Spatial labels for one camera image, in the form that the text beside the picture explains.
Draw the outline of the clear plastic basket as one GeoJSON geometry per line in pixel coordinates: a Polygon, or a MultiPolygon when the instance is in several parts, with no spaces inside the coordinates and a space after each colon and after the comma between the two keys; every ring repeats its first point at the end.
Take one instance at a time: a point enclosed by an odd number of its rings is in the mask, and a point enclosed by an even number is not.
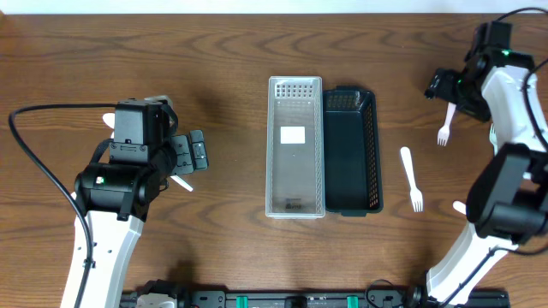
{"type": "Polygon", "coordinates": [[[268,84],[265,214],[325,216],[323,89],[319,76],[272,76],[268,84]],[[306,143],[283,145],[280,127],[304,127],[306,143]]]}

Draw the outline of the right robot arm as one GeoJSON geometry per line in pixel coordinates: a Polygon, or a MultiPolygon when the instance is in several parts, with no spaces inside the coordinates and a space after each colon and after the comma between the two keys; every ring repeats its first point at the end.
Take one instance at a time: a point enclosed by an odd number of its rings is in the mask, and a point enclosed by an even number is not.
{"type": "Polygon", "coordinates": [[[475,285],[509,253],[547,233],[547,122],[537,94],[539,65],[510,48],[512,26],[478,26],[462,71],[439,68],[428,99],[491,121],[497,153],[466,199],[467,223],[444,258],[426,273],[423,306],[465,305],[475,285]]]}

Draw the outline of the white fork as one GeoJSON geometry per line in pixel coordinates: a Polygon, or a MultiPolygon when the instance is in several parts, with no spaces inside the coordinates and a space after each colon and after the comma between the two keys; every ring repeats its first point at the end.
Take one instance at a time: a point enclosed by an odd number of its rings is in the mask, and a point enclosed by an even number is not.
{"type": "Polygon", "coordinates": [[[408,179],[408,184],[410,189],[409,195],[410,195],[411,203],[413,206],[413,210],[414,212],[423,212],[424,199],[423,199],[421,190],[416,185],[411,151],[407,146],[404,146],[400,149],[400,157],[402,159],[402,165],[408,179]]]}
{"type": "Polygon", "coordinates": [[[496,130],[495,130],[495,127],[493,124],[491,124],[490,126],[490,131],[489,131],[489,140],[493,146],[493,154],[494,156],[497,155],[497,151],[498,151],[498,146],[497,146],[497,136],[496,136],[496,130]]]}
{"type": "Polygon", "coordinates": [[[443,126],[438,130],[437,145],[446,146],[450,136],[450,124],[456,111],[456,105],[448,103],[443,126]]]}

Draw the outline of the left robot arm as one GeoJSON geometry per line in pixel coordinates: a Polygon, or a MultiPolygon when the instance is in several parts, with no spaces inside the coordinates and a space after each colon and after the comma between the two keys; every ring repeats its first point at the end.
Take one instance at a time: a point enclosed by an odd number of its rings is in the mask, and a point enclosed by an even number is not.
{"type": "Polygon", "coordinates": [[[209,166],[202,131],[178,134],[167,96],[121,101],[114,133],[75,180],[75,202],[85,228],[74,226],[74,252],[64,307],[117,307],[128,264],[151,202],[169,185],[209,166]]]}

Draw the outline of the black plastic basket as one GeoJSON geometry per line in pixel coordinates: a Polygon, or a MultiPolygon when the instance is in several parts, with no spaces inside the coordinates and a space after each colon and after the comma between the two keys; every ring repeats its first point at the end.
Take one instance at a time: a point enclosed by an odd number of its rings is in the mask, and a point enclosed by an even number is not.
{"type": "Polygon", "coordinates": [[[384,207],[375,94],[359,86],[323,92],[325,207],[363,217],[384,207]]]}

